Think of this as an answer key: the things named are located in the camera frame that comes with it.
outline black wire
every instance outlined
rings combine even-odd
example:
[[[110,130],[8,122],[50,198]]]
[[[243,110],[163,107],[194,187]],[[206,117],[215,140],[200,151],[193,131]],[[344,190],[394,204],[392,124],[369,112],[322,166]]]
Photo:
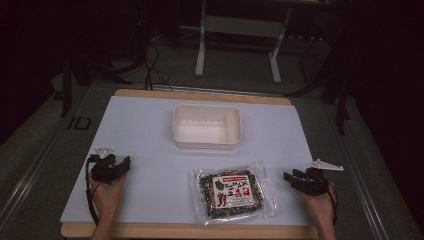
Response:
[[[94,196],[94,193],[96,192],[97,188],[100,186],[101,181],[97,184],[97,186],[94,188],[93,192],[91,192],[91,195]]]
[[[335,224],[336,224],[336,221],[337,221],[337,205],[338,205],[338,203],[337,203],[337,199],[338,199],[338,197],[337,197],[337,191],[336,191],[336,188],[334,187],[334,185],[333,185],[333,184],[330,184],[330,183],[328,183],[328,182],[327,182],[327,183],[326,183],[326,182],[324,182],[322,177],[314,176],[312,179],[318,180],[318,181],[322,184],[322,186],[323,186],[323,187],[327,188],[327,194],[328,194],[328,196],[330,197],[330,200],[331,200],[331,206],[332,206],[332,208],[333,208],[333,225],[335,225]],[[330,188],[329,188],[328,186],[331,186],[331,187],[333,188],[333,190],[334,190],[334,195],[335,195],[334,197],[335,197],[336,199],[334,199],[333,195],[332,195],[332,194],[331,194],[331,192],[330,192]]]
[[[171,76],[170,76],[169,74],[165,73],[165,72],[162,72],[162,71],[158,70],[156,67],[153,67],[153,69],[152,69],[152,70],[154,70],[154,71],[156,72],[156,74],[159,76],[159,78],[162,80],[162,82],[163,82],[165,85],[167,85],[167,86],[168,86],[168,88],[171,90],[171,92],[173,92],[173,91],[174,91],[174,89],[172,89],[171,85],[168,83],[168,81],[171,79]],[[165,79],[162,77],[162,75],[161,75],[161,74],[166,75],[167,79],[165,80]]]

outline plastic tray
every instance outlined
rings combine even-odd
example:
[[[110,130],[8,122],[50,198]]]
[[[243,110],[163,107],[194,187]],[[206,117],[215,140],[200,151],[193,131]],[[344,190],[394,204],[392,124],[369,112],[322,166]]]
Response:
[[[240,111],[232,106],[180,104],[172,131],[178,147],[233,149],[242,134]]]

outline packaged snack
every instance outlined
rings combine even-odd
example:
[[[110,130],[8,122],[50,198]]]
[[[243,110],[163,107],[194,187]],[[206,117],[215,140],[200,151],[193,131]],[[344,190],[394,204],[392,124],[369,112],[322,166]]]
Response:
[[[270,217],[277,208],[261,163],[222,170],[196,169],[192,175],[200,224]]]

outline table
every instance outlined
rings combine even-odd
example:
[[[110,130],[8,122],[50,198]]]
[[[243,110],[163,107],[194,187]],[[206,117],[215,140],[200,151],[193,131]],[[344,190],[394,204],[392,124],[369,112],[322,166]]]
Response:
[[[284,39],[284,34],[293,11],[293,4],[320,4],[331,5],[323,3],[318,0],[273,0],[271,2],[281,2],[288,4],[287,10],[284,13],[284,20],[282,22],[275,21],[262,21],[252,19],[241,19],[232,17],[221,17],[208,15],[206,11],[206,0],[202,1],[201,21],[200,21],[200,45],[196,61],[195,75],[197,77],[203,76],[203,68],[205,62],[205,34],[208,32],[231,33],[240,35],[260,36],[275,38],[275,46],[269,52],[269,62],[273,81],[276,84],[281,83],[280,71],[278,69],[277,56],[280,51],[281,43]]]
[[[147,104],[154,102],[155,108],[158,109],[164,109],[167,105],[169,105],[170,102],[172,104],[177,104],[179,102],[200,102],[200,103],[214,103],[218,105],[235,105],[240,107],[241,113],[242,113],[242,125],[243,122],[249,123],[254,122],[254,119],[251,119],[251,115],[249,115],[249,109],[260,109],[260,110],[266,110],[268,107],[272,109],[279,109],[282,110],[282,112],[295,112],[295,109],[293,106],[290,106],[290,101],[284,98],[269,98],[269,97],[257,97],[257,96],[238,96],[238,95],[222,95],[222,94],[205,94],[205,93],[183,93],[183,92],[155,92],[155,91],[139,91],[139,90],[119,90],[116,92],[115,96],[112,97],[108,109],[105,112],[105,115],[103,117],[102,123],[99,127],[99,130],[97,132],[96,138],[93,141],[93,146],[96,146],[95,144],[110,144],[115,141],[122,141],[122,136],[126,136],[127,139],[125,142],[125,146],[120,146],[120,149],[117,148],[116,155],[119,156],[122,155],[122,152],[125,152],[125,154],[129,154],[132,157],[132,169],[129,175],[129,178],[127,178],[127,184],[126,187],[133,188],[137,183],[137,186],[143,186],[146,187],[143,183],[146,181],[136,181],[132,182],[131,178],[140,178],[140,177],[154,177],[155,175],[152,174],[152,171],[155,171],[154,164],[157,163],[157,161],[160,161],[160,158],[165,158],[167,155],[166,153],[158,153],[157,158],[149,157],[149,156],[142,156],[142,159],[140,160],[140,165],[137,165],[138,156],[137,152],[138,149],[134,149],[132,146],[135,143],[133,136],[131,134],[133,132],[137,132],[137,129],[134,128],[134,126],[128,126],[127,122],[123,119],[123,116],[120,114],[115,113],[123,113],[123,112],[131,112],[134,111],[134,108],[137,106],[141,107],[140,105]],[[149,117],[154,117],[156,114],[160,113],[162,110],[158,110],[157,112],[149,112]],[[169,116],[172,113],[172,111],[165,110],[163,114],[165,116]],[[289,124],[287,126],[287,129],[301,129],[300,121],[298,119],[297,113],[296,114],[290,114],[293,119],[291,121],[289,118],[285,119],[286,123]],[[138,119],[137,116],[146,116],[146,114],[135,114],[132,116],[135,119]],[[265,117],[264,119],[268,119],[271,121],[275,121],[276,123],[280,122],[281,119],[274,118],[273,116]],[[114,130],[114,128],[110,128],[110,123],[114,122],[115,120],[119,120],[121,123],[121,127],[119,130]],[[147,119],[145,121],[146,129],[149,129],[150,123],[147,122]],[[159,124],[159,129],[165,129],[166,127],[163,127],[161,123]],[[247,139],[247,136],[250,135],[250,137],[255,136],[255,134],[258,133],[258,131],[249,130],[249,128],[244,126],[244,139],[240,142],[241,144],[233,151],[228,150],[222,150],[222,151],[215,151],[213,150],[187,150],[187,149],[179,149],[175,144],[172,143],[169,139],[164,139],[163,137],[167,133],[166,131],[158,133],[161,137],[158,137],[158,139],[162,142],[160,143],[163,147],[163,152],[170,151],[170,154],[175,154],[180,152],[181,154],[175,155],[175,161],[185,161],[184,159],[190,160],[193,156],[196,158],[204,157],[206,159],[216,159],[217,157],[219,159],[227,159],[228,156],[235,157],[241,152],[246,151],[246,147],[251,147],[249,144],[250,142]],[[299,151],[293,150],[294,153],[296,153],[296,156],[290,155],[290,161],[287,161],[287,159],[284,159],[284,156],[282,156],[281,161],[285,162],[284,165],[287,165],[286,168],[282,168],[281,170],[284,171],[290,171],[290,169],[294,167],[302,167],[302,164],[306,163],[307,161],[310,161],[311,156],[309,153],[309,148],[307,147],[305,136],[303,135],[303,131],[301,134],[296,134],[297,137],[293,135],[293,139],[291,139],[290,142],[286,142],[288,145],[287,147],[290,148],[299,148]],[[270,140],[278,139],[279,135],[276,134],[276,138],[270,137]],[[146,139],[138,139],[140,141],[140,144]],[[153,145],[156,145],[156,138],[148,139],[150,142],[154,142]],[[274,148],[277,150],[281,148],[280,144],[278,142],[274,142],[277,147],[269,146],[268,149],[265,151],[273,152]],[[149,151],[149,146],[146,146],[145,152]],[[266,155],[267,158],[272,158],[272,155]],[[179,166],[182,166],[184,164],[173,164],[168,162],[170,165],[172,165],[174,168],[178,168]],[[225,163],[217,163],[214,162],[212,165],[225,165]],[[166,176],[167,168],[162,169],[163,174]],[[68,205],[72,205],[72,203],[75,203],[74,197],[78,198],[77,201],[84,202],[85,199],[85,193],[84,193],[84,176],[83,176],[83,169],[81,171],[81,174],[77,180],[77,183],[75,185],[74,191],[71,194],[70,200],[68,202]],[[185,176],[176,176],[175,179],[181,180],[184,179]],[[283,202],[286,202],[287,205],[290,205],[290,207],[283,206],[284,214],[281,214],[281,221],[292,221],[294,224],[285,224],[285,225],[279,225],[276,224],[273,221],[273,219],[266,219],[266,220],[254,220],[252,223],[243,223],[243,224],[231,224],[231,225],[219,225],[214,226],[213,228],[199,228],[198,225],[193,223],[193,219],[190,219],[190,217],[186,218],[186,209],[184,206],[181,206],[181,208],[184,210],[182,212],[182,216],[153,216],[154,214],[147,214],[150,210],[145,209],[147,212],[143,216],[138,216],[137,214],[132,214],[134,211],[138,211],[138,209],[134,209],[134,211],[128,211],[128,209],[125,209],[125,206],[131,203],[131,198],[133,196],[127,197],[128,201],[125,201],[123,203],[123,209],[121,212],[124,212],[121,214],[121,216],[118,216],[117,224],[114,228],[113,234],[116,237],[129,237],[129,238],[214,238],[214,239],[281,239],[281,238],[290,238],[290,239],[296,239],[296,238],[309,238],[309,239],[316,239],[317,233],[315,227],[311,226],[311,221],[308,218],[307,211],[305,210],[305,207],[303,203],[301,202],[300,198],[297,197],[297,195],[293,192],[293,190],[290,188],[289,184],[283,183],[281,179],[276,179],[278,187],[276,189],[281,191],[284,191],[284,194],[281,194],[281,196],[284,200]],[[134,198],[138,199],[137,201],[140,202],[140,205],[142,205],[142,202],[144,201],[143,197],[137,192],[133,191],[127,191],[131,192],[131,195],[137,195]],[[176,204],[181,204],[178,202],[178,197],[174,199]],[[91,220],[91,217],[88,213],[88,209],[81,210],[81,211],[75,211],[75,207],[72,206],[66,206],[64,215],[62,216],[62,234],[66,237],[87,237],[90,236],[95,228],[94,223]],[[293,219],[285,219],[287,216],[292,217]],[[129,219],[129,218],[148,218],[150,222],[140,222],[137,223],[135,221],[129,220],[124,221],[123,218]],[[176,221],[173,221],[173,218],[181,218]]]

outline table leg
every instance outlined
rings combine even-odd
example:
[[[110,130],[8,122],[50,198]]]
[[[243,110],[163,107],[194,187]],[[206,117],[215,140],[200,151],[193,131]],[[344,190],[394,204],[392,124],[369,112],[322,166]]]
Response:
[[[278,70],[277,56],[278,52],[280,51],[281,43],[284,39],[284,34],[286,32],[287,24],[290,20],[291,12],[292,8],[287,9],[284,22],[281,24],[281,28],[277,36],[277,43],[275,45],[275,48],[272,52],[269,53],[269,62],[271,64],[272,78],[274,79],[274,83],[276,84],[281,83],[280,71]]]
[[[196,77],[203,76],[203,66],[205,64],[205,18],[206,18],[206,0],[202,1],[202,18],[200,20],[200,46],[199,53],[197,54],[196,62]]]

